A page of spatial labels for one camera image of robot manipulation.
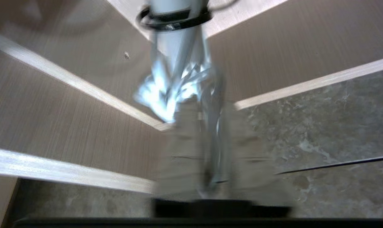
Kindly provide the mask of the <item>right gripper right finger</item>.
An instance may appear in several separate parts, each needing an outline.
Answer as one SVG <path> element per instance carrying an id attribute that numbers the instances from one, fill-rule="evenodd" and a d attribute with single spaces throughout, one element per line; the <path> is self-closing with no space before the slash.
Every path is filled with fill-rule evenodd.
<path id="1" fill-rule="evenodd" d="M 224 105 L 224 112 L 232 152 L 232 195 L 259 205 L 292 205 L 289 188 L 275 175 L 274 161 L 246 116 L 231 103 Z"/>

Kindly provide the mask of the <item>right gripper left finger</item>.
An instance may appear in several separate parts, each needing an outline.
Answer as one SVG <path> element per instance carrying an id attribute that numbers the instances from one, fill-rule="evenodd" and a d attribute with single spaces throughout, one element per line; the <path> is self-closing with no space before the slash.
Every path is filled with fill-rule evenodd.
<path id="1" fill-rule="evenodd" d="M 167 131 L 167 144 L 161 151 L 153 198 L 198 200 L 208 197 L 202 183 L 199 107 L 196 98 L 181 103 L 175 123 Z"/>

